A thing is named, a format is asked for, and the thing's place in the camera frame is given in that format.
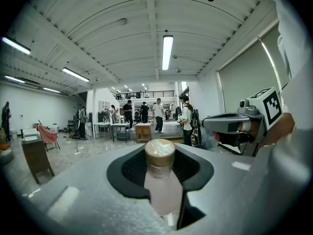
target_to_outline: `woman with dark hair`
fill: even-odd
[[[116,123],[116,109],[114,105],[111,105],[111,114],[112,114],[112,123],[115,124]]]
[[[9,118],[11,117],[9,102],[6,102],[5,106],[2,108],[2,115],[1,115],[1,128],[4,129],[6,140],[11,141],[10,139],[10,123]]]
[[[190,125],[191,122],[191,113],[194,110],[191,104],[189,104],[189,97],[187,95],[181,96],[180,101],[183,104],[184,108],[182,109],[182,119],[181,124],[183,124],[183,134],[184,134],[184,144],[191,146],[191,134],[193,128]]]

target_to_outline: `backpack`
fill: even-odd
[[[199,112],[197,109],[194,109],[193,112],[191,113],[191,122],[190,122],[191,127],[193,128],[198,128],[200,126],[200,121],[199,121]]]

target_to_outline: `wooden stool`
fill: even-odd
[[[136,142],[151,140],[151,123],[139,123],[135,125]]]
[[[22,139],[22,147],[30,172],[37,184],[39,184],[39,180],[36,176],[36,173],[38,172],[49,169],[51,175],[54,176],[45,152],[44,141],[39,135]]]

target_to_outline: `man in black shirt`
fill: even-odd
[[[140,109],[141,109],[141,113],[142,113],[142,122],[147,123],[148,122],[149,106],[146,104],[146,102],[143,102]]]
[[[133,129],[133,108],[132,108],[132,101],[128,100],[127,104],[125,104],[123,106],[123,111],[124,111],[124,117],[125,117],[125,121],[129,121],[130,125],[130,131],[134,131]]]

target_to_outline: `wooden cabinet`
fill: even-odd
[[[151,123],[139,123],[135,125],[136,142],[151,140]]]

